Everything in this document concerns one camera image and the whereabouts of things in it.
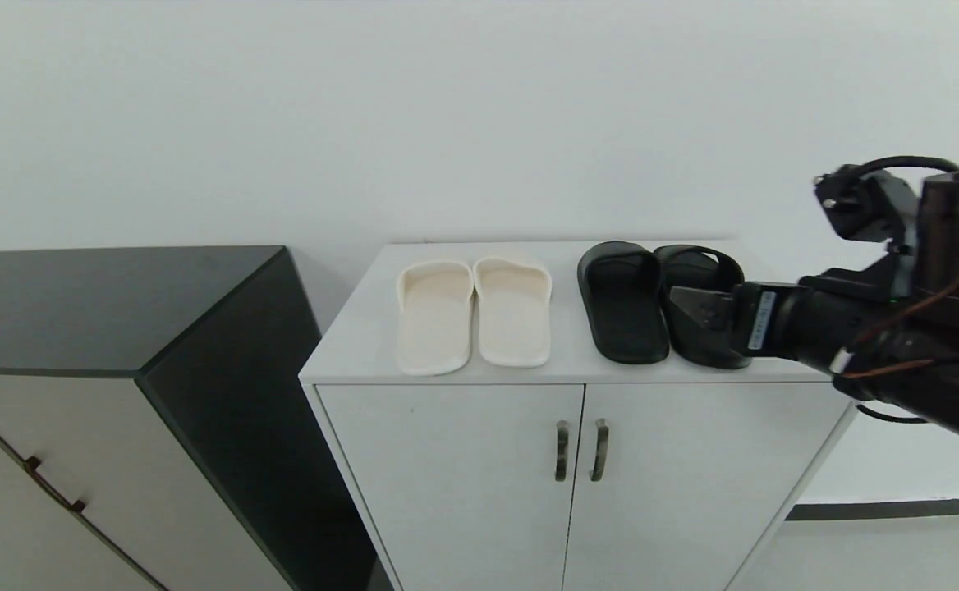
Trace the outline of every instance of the orange wire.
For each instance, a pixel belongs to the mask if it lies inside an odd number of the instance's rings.
[[[893,317],[885,319],[882,322],[878,322],[874,326],[871,326],[869,329],[866,329],[865,332],[862,332],[862,334],[860,334],[857,337],[856,344],[862,343],[863,341],[868,341],[869,339],[873,339],[873,337],[876,337],[881,332],[884,332],[885,328],[888,328],[889,326],[896,324],[896,322],[899,322],[901,321],[901,319],[908,317],[908,315],[916,313],[916,311],[927,308],[933,305],[934,303],[938,302],[939,300],[946,298],[946,296],[949,296],[953,292],[957,291],[957,288],[959,288],[959,276],[957,276],[956,280],[953,280],[952,284],[946,286],[943,289],[943,291],[936,293],[936,295],[931,295],[929,296],[929,298],[920,300],[920,302],[912,305],[911,307],[904,309],[903,311],[901,311],[901,313],[893,315]]]
[[[841,378],[876,378],[878,375],[896,373],[897,371],[907,371],[908,369],[925,367],[926,365],[931,365],[932,363],[934,363],[934,360],[931,359],[904,360],[903,363],[896,363],[895,365],[889,365],[888,367],[878,367],[877,369],[870,369],[867,371],[854,371],[854,373],[843,373],[841,374]]]

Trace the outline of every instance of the cabinet handle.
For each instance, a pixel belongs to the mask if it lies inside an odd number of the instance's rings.
[[[30,479],[34,480],[34,483],[45,491],[45,494],[48,494],[49,498],[52,498],[57,505],[67,509],[71,513],[81,514],[82,511],[85,511],[85,501],[82,501],[80,498],[78,501],[70,502],[63,497],[62,494],[56,488],[48,483],[48,480],[43,477],[43,475],[38,474],[38,467],[41,466],[41,460],[38,460],[37,456],[28,457],[28,459],[23,460],[21,468],[26,472],[26,475],[30,476]]]
[[[567,479],[567,442],[571,435],[567,431],[567,421],[556,423],[556,482]]]
[[[611,428],[608,427],[607,420],[600,419],[596,422],[596,463],[593,464],[593,471],[589,473],[590,479],[598,483],[603,479],[603,465],[608,461],[608,435],[611,434]]]

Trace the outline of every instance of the black cabinet top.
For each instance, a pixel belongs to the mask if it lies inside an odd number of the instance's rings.
[[[0,252],[0,371],[135,373],[282,251]]]

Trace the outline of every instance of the cabinet door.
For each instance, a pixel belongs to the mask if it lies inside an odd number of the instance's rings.
[[[0,590],[154,591],[0,449]]]
[[[828,384],[588,386],[563,588],[725,589],[847,407]]]
[[[562,587],[582,389],[318,386],[401,591]]]
[[[169,590],[289,588],[131,379],[0,375],[0,434]]]

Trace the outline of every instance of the slide sandal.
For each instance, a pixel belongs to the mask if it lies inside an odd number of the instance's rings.
[[[472,266],[479,297],[479,354],[494,365],[537,367],[552,347],[552,277],[527,254],[490,255]]]
[[[396,284],[396,361],[407,375],[451,373],[472,352],[472,268],[461,261],[411,265]]]
[[[593,343],[618,363],[656,363],[670,355],[666,321],[658,307],[663,266],[630,242],[593,246],[578,261],[578,288]]]
[[[663,273],[666,276],[661,302],[675,351],[692,363],[708,367],[741,369],[750,365],[750,358],[732,351],[728,345],[727,332],[712,332],[701,328],[685,311],[670,301],[670,288],[674,286],[730,293],[735,285],[746,280],[735,259],[712,248],[691,244],[658,248],[655,250],[655,257],[663,262]]]

